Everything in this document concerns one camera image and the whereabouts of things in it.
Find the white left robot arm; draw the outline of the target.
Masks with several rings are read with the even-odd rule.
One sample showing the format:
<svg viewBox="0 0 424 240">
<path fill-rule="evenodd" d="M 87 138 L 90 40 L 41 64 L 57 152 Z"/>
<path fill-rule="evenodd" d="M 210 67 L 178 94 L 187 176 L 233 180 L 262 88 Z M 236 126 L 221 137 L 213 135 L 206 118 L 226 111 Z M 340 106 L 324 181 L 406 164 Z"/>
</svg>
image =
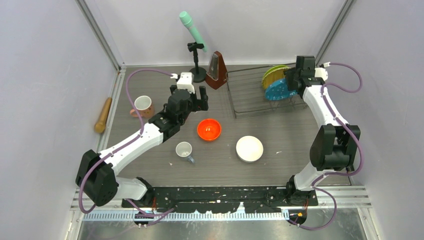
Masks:
<svg viewBox="0 0 424 240">
<path fill-rule="evenodd" d="M 92 200 L 94 206 L 101 207 L 112 199 L 132 199 L 141 207 L 153 202 L 153 193 L 147 182 L 140 177 L 128 179 L 118 177 L 129 163 L 177 134 L 192 112 L 207 111 L 208 95 L 205 86 L 199 86 L 200 98 L 187 89 L 170 86 L 171 95 L 163 109 L 155 114 L 140 130 L 120 143 L 95 152 L 90 149 L 81 158 L 75 183 L 80 192 Z"/>
</svg>

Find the blue dotted plate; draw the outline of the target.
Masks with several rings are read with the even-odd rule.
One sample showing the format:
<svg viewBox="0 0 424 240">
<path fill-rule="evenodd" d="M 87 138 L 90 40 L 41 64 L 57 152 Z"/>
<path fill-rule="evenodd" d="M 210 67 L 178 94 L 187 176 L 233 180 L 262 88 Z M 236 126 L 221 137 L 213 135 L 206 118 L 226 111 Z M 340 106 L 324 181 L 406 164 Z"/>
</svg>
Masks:
<svg viewBox="0 0 424 240">
<path fill-rule="evenodd" d="M 285 78 L 276 80 L 265 90 L 265 98 L 269 101 L 280 101 L 297 95 L 296 90 L 289 90 Z"/>
</svg>

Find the orange bowl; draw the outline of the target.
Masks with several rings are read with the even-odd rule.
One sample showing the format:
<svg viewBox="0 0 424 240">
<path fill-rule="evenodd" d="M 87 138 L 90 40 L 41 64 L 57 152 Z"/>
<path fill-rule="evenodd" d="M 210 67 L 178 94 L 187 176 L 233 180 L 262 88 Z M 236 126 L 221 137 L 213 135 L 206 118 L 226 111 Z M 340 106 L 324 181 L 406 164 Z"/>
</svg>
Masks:
<svg viewBox="0 0 424 240">
<path fill-rule="evenodd" d="M 206 118 L 199 122 L 196 132 L 202 140 L 213 142 L 220 137 L 222 126 L 216 119 Z"/>
</svg>

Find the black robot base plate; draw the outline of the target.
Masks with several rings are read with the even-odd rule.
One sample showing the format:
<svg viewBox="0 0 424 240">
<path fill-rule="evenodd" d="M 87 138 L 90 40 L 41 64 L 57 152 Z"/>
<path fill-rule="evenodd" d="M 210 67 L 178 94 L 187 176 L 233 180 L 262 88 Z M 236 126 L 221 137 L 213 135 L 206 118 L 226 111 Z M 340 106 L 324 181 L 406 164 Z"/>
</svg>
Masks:
<svg viewBox="0 0 424 240">
<path fill-rule="evenodd" d="M 121 205 L 160 213 L 173 209 L 176 213 L 224 214 L 244 209 L 252 214 L 276 213 L 282 207 L 315 207 L 318 199 L 315 191 L 288 193 L 282 186 L 150 187 L 140 200 L 123 200 Z"/>
</svg>

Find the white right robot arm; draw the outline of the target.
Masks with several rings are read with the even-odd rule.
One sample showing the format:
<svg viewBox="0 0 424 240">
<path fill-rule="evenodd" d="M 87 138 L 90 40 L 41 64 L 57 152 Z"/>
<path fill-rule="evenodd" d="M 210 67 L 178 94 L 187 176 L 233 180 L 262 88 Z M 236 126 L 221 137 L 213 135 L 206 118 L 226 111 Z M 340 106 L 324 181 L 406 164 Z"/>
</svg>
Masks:
<svg viewBox="0 0 424 240">
<path fill-rule="evenodd" d="M 299 205 L 312 197 L 316 186 L 327 176 L 349 177 L 353 169 L 361 130 L 345 120 L 328 92 L 327 67 L 331 62 L 316 67 L 315 57 L 298 55 L 295 66 L 285 73 L 287 87 L 296 91 L 308 105 L 318 126 L 309 150 L 309 163 L 286 183 L 285 198 L 291 205 Z"/>
</svg>

